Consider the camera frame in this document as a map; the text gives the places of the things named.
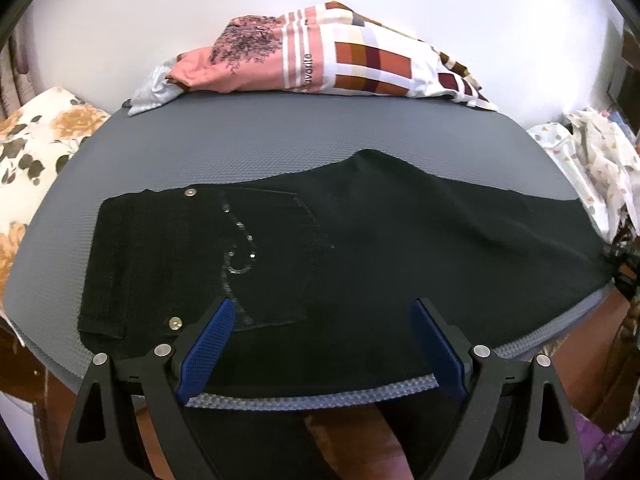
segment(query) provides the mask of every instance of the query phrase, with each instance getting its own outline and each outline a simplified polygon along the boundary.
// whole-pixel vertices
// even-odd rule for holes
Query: folded clothing
[[[174,99],[180,89],[440,96],[497,110],[465,66],[339,2],[231,20],[213,46],[156,68],[135,92],[129,115]]]

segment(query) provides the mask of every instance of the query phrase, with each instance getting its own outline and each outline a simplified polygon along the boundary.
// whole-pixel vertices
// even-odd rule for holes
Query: metal screw
[[[172,317],[169,320],[169,328],[171,330],[180,330],[182,328],[182,320],[177,316]]]
[[[104,352],[100,352],[94,356],[94,365],[100,366],[105,364],[105,362],[107,362],[107,354]]]
[[[156,348],[154,349],[154,354],[156,354],[158,357],[169,355],[169,352],[171,352],[171,345],[168,345],[167,343],[162,343],[161,345],[156,346]]]
[[[544,354],[539,354],[536,356],[536,361],[538,362],[538,364],[540,366],[551,366],[551,359],[549,359],[546,355]]]
[[[478,357],[489,357],[489,355],[491,355],[491,350],[489,350],[488,346],[476,345],[474,346],[474,354]]]

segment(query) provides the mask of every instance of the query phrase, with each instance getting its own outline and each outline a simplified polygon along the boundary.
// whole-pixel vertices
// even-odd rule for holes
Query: white wall
[[[325,1],[36,0],[31,66],[40,89],[64,86],[114,111],[153,65],[212,44],[230,18]],[[620,47],[609,0],[338,1],[459,59],[524,126],[598,104]]]

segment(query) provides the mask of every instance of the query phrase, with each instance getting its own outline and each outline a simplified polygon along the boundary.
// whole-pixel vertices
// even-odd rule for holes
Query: gray ironing board
[[[185,94],[135,117],[113,115],[69,161],[41,204],[15,259],[4,308],[28,347],[71,389],[92,354],[76,322],[98,208],[149,188],[255,180],[303,171],[375,148],[444,178],[574,200],[577,195],[526,132],[509,118],[442,100],[286,92]],[[567,330],[609,287],[498,351],[516,357]],[[218,396],[194,406],[291,409],[370,402],[420,391],[433,378],[367,392],[299,399]]]

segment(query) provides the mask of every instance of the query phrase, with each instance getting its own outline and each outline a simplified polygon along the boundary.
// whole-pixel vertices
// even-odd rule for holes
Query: white fabric
[[[596,110],[567,114],[573,135],[558,123],[527,132],[574,186],[596,231],[613,241],[625,214],[639,231],[640,158],[620,127]]]
[[[0,121],[0,317],[4,284],[28,225],[49,188],[109,115],[67,90],[37,95]]]
[[[172,57],[152,70],[142,85],[133,93],[133,97],[130,99],[131,108],[128,115],[133,116],[158,108],[169,101],[173,101],[184,92],[178,85],[169,83],[166,79],[166,75],[176,62],[177,59]]]

